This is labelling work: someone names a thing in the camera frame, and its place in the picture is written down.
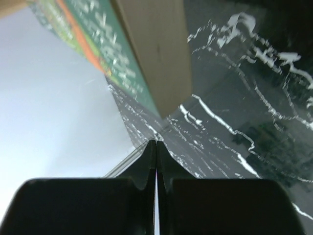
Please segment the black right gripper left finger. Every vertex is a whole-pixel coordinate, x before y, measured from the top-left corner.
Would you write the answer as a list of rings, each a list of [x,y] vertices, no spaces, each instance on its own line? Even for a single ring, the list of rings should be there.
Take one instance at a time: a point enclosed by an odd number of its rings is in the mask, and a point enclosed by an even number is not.
[[[152,235],[155,141],[115,178],[36,178],[13,197],[4,235]]]

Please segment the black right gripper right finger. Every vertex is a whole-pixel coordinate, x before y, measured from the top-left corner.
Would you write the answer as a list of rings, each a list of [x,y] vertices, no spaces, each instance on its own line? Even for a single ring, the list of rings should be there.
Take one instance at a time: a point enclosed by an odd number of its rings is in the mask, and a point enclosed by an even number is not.
[[[162,235],[303,235],[288,197],[267,179],[198,179],[156,143]]]

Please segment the green 104-Storey Treehouse book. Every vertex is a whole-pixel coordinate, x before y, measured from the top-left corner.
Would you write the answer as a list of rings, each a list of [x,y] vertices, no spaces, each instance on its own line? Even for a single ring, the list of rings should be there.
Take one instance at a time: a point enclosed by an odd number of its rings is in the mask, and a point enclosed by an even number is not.
[[[43,27],[157,117],[192,92],[181,0],[30,0]]]

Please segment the black marble pattern mat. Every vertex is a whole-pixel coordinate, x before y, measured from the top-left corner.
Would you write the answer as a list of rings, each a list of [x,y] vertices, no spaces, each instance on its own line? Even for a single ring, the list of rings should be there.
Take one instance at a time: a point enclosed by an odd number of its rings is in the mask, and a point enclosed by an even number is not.
[[[161,120],[112,82],[135,147],[163,141],[199,178],[282,185],[313,221],[313,3],[186,0],[191,96]]]

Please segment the left corner aluminium post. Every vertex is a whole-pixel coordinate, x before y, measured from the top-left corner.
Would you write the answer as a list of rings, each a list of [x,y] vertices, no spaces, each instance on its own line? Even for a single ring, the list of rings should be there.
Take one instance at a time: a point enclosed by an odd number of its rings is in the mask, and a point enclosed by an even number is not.
[[[117,166],[109,171],[104,178],[115,178],[122,174],[131,164],[133,164],[143,153],[147,142],[136,148],[131,154],[129,154],[124,160],[122,160]]]

